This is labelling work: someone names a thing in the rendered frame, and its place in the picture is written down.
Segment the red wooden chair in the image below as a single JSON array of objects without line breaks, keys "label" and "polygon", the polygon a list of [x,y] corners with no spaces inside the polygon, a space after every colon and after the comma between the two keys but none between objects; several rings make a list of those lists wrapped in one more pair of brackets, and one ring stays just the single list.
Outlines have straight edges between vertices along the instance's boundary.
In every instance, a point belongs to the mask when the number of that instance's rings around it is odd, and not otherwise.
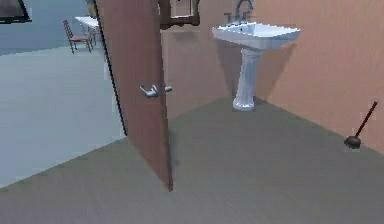
[{"label": "red wooden chair", "polygon": [[86,35],[76,36],[76,35],[74,35],[71,28],[70,28],[69,22],[67,20],[63,21],[63,26],[65,29],[66,36],[67,36],[67,39],[68,39],[72,53],[74,53],[75,50],[77,49],[77,43],[85,43],[87,48],[88,48],[88,51],[92,52],[93,45],[92,45],[92,42],[91,42],[91,39],[89,36],[86,36]]}]

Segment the white table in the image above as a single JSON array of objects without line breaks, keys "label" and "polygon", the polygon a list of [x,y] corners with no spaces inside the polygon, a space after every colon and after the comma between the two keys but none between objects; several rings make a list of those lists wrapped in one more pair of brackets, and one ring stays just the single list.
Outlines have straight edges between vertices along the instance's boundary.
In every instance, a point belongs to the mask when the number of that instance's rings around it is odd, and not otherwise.
[{"label": "white table", "polygon": [[90,16],[76,16],[74,20],[81,26],[82,32],[89,35],[94,44],[97,44],[96,35],[100,33],[98,20]]}]

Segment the grey sink faucet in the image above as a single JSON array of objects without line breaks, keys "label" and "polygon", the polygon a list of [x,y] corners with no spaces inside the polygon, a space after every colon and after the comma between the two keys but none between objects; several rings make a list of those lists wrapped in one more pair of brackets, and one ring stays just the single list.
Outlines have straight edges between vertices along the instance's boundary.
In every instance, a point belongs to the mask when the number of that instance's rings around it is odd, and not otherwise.
[{"label": "grey sink faucet", "polygon": [[[240,7],[243,2],[247,2],[249,4],[249,9],[244,12],[240,12]],[[247,22],[247,16],[250,12],[254,10],[254,1],[253,0],[238,0],[235,7],[235,17],[232,17],[230,13],[226,13],[227,16],[227,26],[230,25],[240,25]]]}]

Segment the black framed wall picture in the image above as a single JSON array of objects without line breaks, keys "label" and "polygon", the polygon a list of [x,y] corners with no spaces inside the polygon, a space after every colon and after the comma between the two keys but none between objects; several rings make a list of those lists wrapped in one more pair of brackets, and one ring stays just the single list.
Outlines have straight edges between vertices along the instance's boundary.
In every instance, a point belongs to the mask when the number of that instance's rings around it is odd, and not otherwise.
[{"label": "black framed wall picture", "polygon": [[0,24],[31,22],[23,0],[0,0]]}]

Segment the dark plunger with brown stick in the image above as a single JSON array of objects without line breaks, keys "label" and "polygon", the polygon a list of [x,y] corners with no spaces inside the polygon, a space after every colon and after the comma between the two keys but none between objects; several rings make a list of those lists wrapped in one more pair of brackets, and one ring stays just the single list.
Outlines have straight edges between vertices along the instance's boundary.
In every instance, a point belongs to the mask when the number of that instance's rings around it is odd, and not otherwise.
[{"label": "dark plunger with brown stick", "polygon": [[378,102],[375,101],[371,108],[369,109],[368,113],[366,114],[364,120],[362,121],[361,125],[359,126],[357,132],[352,135],[352,136],[348,136],[345,140],[344,140],[344,145],[347,146],[348,148],[350,149],[359,149],[361,147],[361,139],[359,138],[359,135],[360,133],[362,132],[362,130],[364,129],[365,125],[367,124],[369,118],[371,117],[373,111],[375,110],[376,106],[378,105]]}]

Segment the white pedestal sink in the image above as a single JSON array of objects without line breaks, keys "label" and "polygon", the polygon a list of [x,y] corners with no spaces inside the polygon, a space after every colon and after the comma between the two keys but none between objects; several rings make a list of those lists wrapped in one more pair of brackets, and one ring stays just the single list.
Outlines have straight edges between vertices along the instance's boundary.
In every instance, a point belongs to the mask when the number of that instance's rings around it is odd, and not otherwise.
[{"label": "white pedestal sink", "polygon": [[252,111],[255,107],[254,91],[259,59],[266,50],[278,49],[293,42],[300,28],[247,22],[212,28],[215,39],[241,47],[242,64],[238,87],[232,106],[238,111]]}]

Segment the brown room door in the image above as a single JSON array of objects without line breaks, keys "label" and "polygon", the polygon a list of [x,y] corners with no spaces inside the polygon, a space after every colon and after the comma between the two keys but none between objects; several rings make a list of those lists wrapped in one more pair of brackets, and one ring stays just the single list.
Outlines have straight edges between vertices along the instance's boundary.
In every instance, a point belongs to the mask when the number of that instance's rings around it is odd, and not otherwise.
[{"label": "brown room door", "polygon": [[[96,0],[124,133],[173,189],[158,0]],[[157,98],[140,85],[155,85]]]}]

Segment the brown framed wall mirror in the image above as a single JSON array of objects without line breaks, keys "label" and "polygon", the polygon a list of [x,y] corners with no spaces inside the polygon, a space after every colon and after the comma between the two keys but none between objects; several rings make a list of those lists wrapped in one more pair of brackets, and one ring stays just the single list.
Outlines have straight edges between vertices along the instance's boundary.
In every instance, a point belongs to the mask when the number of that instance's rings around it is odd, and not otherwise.
[{"label": "brown framed wall mirror", "polygon": [[172,26],[198,26],[200,0],[158,0],[160,28],[166,30]]}]

